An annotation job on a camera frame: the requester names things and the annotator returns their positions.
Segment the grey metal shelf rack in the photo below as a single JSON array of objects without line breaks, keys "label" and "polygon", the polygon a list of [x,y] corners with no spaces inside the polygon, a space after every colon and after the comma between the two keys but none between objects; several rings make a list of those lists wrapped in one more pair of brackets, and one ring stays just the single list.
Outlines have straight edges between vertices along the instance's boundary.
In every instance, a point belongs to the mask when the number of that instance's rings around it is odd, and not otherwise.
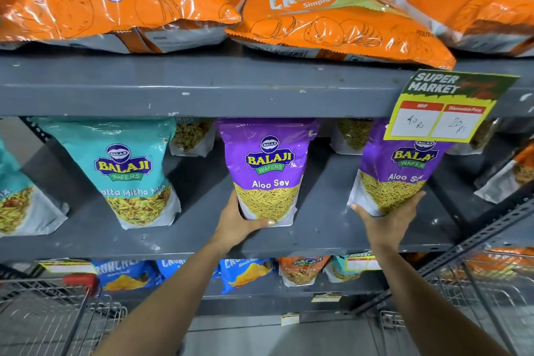
[{"label": "grey metal shelf rack", "polygon": [[[341,63],[276,55],[232,40],[166,55],[108,54],[32,44],[0,50],[0,117],[317,117],[387,116],[415,74],[411,66]],[[81,169],[57,141],[24,129],[3,137],[44,190],[70,205],[70,220],[50,235],[0,238],[1,263],[48,258],[187,257],[215,225],[233,182],[223,145],[206,159],[170,156],[164,171],[182,203],[170,227],[123,230]],[[534,188],[494,205],[473,181],[511,148],[496,136],[482,155],[450,157],[430,181],[401,250],[459,260],[483,248],[534,244]],[[263,231],[233,256],[301,256],[364,250],[363,224],[345,203],[357,158],[337,155],[324,137],[311,144],[294,224]]]}]

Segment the blue chip bag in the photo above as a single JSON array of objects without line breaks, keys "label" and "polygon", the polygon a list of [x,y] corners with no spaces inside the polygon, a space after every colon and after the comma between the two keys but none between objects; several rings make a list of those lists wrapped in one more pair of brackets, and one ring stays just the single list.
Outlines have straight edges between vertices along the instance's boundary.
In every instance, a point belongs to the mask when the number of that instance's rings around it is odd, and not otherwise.
[{"label": "blue chip bag", "polygon": [[174,273],[186,263],[186,260],[156,260],[155,263],[162,278],[164,280],[167,280],[172,277]]},{"label": "blue chip bag", "polygon": [[91,261],[103,292],[132,291],[157,286],[162,276],[150,260]]},{"label": "blue chip bag", "polygon": [[222,295],[244,286],[273,270],[271,258],[223,259],[218,264],[222,279]]}]

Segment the person's right forearm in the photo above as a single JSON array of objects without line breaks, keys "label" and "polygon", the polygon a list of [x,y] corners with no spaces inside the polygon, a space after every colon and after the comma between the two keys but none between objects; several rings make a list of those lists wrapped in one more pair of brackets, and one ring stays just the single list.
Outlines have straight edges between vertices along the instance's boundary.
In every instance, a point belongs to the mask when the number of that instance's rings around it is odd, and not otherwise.
[{"label": "person's right forearm", "polygon": [[450,304],[391,245],[372,247],[421,356],[511,356]]}]

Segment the person's left forearm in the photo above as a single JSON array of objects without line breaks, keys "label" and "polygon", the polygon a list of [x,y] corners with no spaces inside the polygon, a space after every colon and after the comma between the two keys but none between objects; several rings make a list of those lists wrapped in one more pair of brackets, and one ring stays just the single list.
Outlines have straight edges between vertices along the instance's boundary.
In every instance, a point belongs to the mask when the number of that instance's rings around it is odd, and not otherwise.
[{"label": "person's left forearm", "polygon": [[218,262],[235,246],[214,235],[141,305],[92,356],[173,356],[182,344]]}]

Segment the small orange snack pouch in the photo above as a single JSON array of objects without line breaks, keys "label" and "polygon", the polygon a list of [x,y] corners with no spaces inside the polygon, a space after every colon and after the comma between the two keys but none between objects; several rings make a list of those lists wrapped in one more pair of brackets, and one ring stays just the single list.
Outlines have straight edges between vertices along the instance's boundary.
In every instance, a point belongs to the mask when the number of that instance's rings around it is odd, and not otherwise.
[{"label": "small orange snack pouch", "polygon": [[278,273],[286,287],[313,285],[330,256],[278,258]]}]

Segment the person's right hand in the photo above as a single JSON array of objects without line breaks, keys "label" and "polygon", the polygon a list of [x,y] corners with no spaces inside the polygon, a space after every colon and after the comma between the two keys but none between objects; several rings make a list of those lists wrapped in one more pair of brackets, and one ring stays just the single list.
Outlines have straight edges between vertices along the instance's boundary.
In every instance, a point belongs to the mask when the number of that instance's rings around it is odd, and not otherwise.
[{"label": "person's right hand", "polygon": [[371,251],[376,257],[383,249],[398,252],[410,223],[417,215],[417,205],[425,195],[425,191],[419,191],[387,215],[374,217],[370,224],[364,224]]}]

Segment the person's left hand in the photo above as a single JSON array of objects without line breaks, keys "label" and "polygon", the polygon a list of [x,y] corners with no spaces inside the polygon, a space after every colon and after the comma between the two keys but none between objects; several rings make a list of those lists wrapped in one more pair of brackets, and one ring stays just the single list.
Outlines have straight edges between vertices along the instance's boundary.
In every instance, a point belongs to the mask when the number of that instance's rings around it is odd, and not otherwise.
[{"label": "person's left hand", "polygon": [[227,205],[221,212],[217,228],[210,239],[210,244],[217,247],[221,255],[226,255],[236,245],[244,241],[255,231],[246,231],[246,219],[239,210],[239,200],[236,191],[232,191]]}]

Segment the orange and white snack pouch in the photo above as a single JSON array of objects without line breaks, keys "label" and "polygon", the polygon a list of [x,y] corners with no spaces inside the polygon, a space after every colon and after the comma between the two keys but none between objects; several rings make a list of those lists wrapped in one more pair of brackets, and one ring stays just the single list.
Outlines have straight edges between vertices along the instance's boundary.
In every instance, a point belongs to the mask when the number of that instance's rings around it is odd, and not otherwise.
[{"label": "orange and white snack pouch", "polygon": [[534,180],[534,135],[502,165],[476,182],[475,195],[498,204]]}]

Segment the small teal snack pouch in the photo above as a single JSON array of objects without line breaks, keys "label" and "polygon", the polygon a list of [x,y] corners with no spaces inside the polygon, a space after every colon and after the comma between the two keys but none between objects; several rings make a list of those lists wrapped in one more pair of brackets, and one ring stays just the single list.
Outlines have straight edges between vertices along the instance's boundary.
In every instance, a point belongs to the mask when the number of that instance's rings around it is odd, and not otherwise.
[{"label": "small teal snack pouch", "polygon": [[362,271],[350,271],[345,266],[345,257],[331,256],[323,268],[331,283],[344,283],[354,281],[362,275]]}]

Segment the teal snack mix pouch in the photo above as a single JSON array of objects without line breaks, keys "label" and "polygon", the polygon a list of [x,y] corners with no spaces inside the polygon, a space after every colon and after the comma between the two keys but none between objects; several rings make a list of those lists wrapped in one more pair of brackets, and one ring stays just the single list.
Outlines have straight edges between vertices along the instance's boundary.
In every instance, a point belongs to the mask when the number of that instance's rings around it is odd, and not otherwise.
[{"label": "teal snack mix pouch", "polygon": [[67,219],[70,206],[41,190],[0,137],[0,238],[49,235]]},{"label": "teal snack mix pouch", "polygon": [[176,132],[172,117],[32,117],[100,192],[123,229],[170,226],[181,203],[163,161]]}]

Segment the purple snack pouch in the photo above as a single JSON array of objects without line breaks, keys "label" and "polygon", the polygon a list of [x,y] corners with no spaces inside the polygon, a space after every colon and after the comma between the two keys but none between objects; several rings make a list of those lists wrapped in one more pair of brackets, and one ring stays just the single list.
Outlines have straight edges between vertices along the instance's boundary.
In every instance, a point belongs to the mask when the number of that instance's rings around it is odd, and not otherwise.
[{"label": "purple snack pouch", "polygon": [[244,218],[291,226],[319,120],[219,118],[217,129]]},{"label": "purple snack pouch", "polygon": [[450,142],[385,140],[389,120],[374,120],[347,206],[355,203],[371,216],[384,216],[420,191]]}]

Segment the green and yellow price sign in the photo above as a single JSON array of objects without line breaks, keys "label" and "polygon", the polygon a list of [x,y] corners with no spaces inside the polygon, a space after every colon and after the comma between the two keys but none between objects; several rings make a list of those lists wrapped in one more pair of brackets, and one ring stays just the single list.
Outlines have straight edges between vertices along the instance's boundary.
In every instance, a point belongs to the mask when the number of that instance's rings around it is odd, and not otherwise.
[{"label": "green and yellow price sign", "polygon": [[419,69],[397,99],[384,140],[468,143],[519,78]]}]

